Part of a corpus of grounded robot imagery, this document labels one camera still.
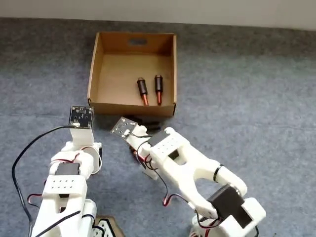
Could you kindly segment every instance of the gray carpet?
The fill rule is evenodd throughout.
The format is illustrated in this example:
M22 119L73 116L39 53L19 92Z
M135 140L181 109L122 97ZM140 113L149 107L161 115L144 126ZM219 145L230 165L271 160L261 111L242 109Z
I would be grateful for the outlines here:
M33 19L0 19L0 236L26 235L12 163L35 136L66 124L71 105L86 105L97 31L176 33L178 104L165 124L246 182L267 211L260 236L316 236L316 33ZM117 118L95 118L104 166L88 197L127 237L187 236L192 210L179 200L162 207L163 184L108 133ZM26 153L17 168L25 196L42 191L50 158L69 139L58 131ZM205 197L216 188L198 181Z

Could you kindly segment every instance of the open cardboard box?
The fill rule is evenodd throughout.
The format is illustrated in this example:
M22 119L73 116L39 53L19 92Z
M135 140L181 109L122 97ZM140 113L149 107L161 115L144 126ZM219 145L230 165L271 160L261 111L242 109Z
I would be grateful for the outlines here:
M158 106L155 75L163 76ZM146 80L149 106L144 106L137 79ZM97 114L171 117L177 98L176 36L99 32L96 35L88 101Z

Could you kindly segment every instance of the cylindrical object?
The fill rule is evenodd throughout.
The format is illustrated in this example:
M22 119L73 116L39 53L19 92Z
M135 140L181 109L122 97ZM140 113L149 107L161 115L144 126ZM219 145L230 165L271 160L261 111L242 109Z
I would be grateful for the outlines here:
M139 89L139 94L142 97L144 104L147 106L148 105L148 99L147 99L147 87L146 87L146 81L143 78L139 78L137 80L138 84L138 89Z
M156 75L155 76L155 91L157 95L157 103L161 105L162 103L162 92L163 92L163 83L162 83L162 76Z

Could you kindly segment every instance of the black ring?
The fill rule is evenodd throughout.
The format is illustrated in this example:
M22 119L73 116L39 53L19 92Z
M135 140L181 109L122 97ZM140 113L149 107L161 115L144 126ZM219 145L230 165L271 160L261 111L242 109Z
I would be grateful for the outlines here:
M217 176L217 173L218 173L218 171L220 170L220 168L222 168L223 167L223 165L222 164L220 164L218 167L217 167L217 169L215 170L215 172L214 172L214 176L213 176L213 181L215 181L216 182L216 176Z

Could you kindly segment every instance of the black cable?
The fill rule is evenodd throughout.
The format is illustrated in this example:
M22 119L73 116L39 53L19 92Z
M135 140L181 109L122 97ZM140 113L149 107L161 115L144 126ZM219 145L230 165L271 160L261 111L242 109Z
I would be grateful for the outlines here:
M94 218L94 216L92 216L91 214L85 214L85 215L81 216L81 218L88 217L88 216L93 219L93 224L92 224L92 226L94 226L94 224L95 224L95 218Z
M39 138L53 132L53 131L56 131L58 129L61 129L61 128L75 128L75 126L61 126L61 127L56 127L56 128L53 128L52 130L46 132L46 133L43 133L42 135L36 137L32 142L30 142L25 148L24 150L19 154L19 156L17 157L17 159L14 161L13 163L13 166L12 166L12 170L11 170L11 175L12 175L12 180L13 180L13 183L14 183L14 186L15 186L15 189L19 195L19 198L20 198L20 202L21 202L21 205L23 207L23 210L25 212L25 214L27 215L28 219L29 219L29 233L28 233L28 237L31 237L32 236L32 229L33 229L33 220L32 220L32 216L25 204L25 201L24 201L24 198L23 198L23 195L22 195L22 192L21 192L21 189L20 189L20 186L18 185L18 181L16 180L16 176L15 176L15 167L17 165L17 163L19 162L19 160L21 159L22 155L27 151L28 148L30 148L31 145L34 144L34 142L36 142Z
M61 218L59 221L55 222L54 224L52 224L51 226L49 226L47 229L43 230L41 233L39 233L37 236L35 237L40 237L42 235L44 235L46 232L50 231L51 229L53 229L54 227L58 226L60 223L62 223L63 221L66 221L67 219L76 216L80 213L81 211L76 211L68 216L65 216L63 218Z
M204 225L201 224L201 222L199 220L199 214L198 214L198 212L196 210L195 210L195 213L197 214L197 223L202 229L212 229L212 228L218 227L220 225L220 223L218 223L216 226L214 226L214 225L204 226Z
M102 231L102 237L104 237L104 235L105 235L105 231L104 231L104 229L102 229L101 227L99 227L99 226L92 226L92 228L93 229L98 229L98 230L101 230Z
M144 136L138 136L132 132L129 133L129 135L131 136L134 136L134 137L137 137L137 138L149 138L149 137L152 137L152 135L144 135Z
M152 160L150 160L150 163L149 163L149 165L150 165L150 167L151 167L151 170L153 170L153 171L158 175L158 177L161 179L161 181L163 182L164 186L166 187L166 194L165 194L165 196L164 196L164 198L163 198L163 200L162 200L162 205L165 206L165 207L168 206L168 204L169 204L169 202L170 202L170 200L171 200L171 198L172 198L173 196L177 196L177 197L181 198L182 200L184 200L186 203L188 203L188 201L187 201L184 197L182 197L180 194L171 194L171 195L168 197L168 194L169 194L168 186L167 186L166 182L164 181L164 179L161 177L161 175L158 174L158 172L156 171L156 169L153 169L152 164L151 164L151 161L152 161Z
M146 166L145 166L145 164L139 159L138 151L139 151L139 148L140 148L142 145L144 145L145 143L147 143L147 142L148 142L148 141L142 142L142 143L139 145L139 147L137 148L137 150L136 150L137 160L138 160L138 162L143 166L144 169L146 169Z
M256 232L257 232L256 235L255 235L255 237L258 237L258 236L259 236L259 229L258 229L257 226L256 226L255 228L256 228Z

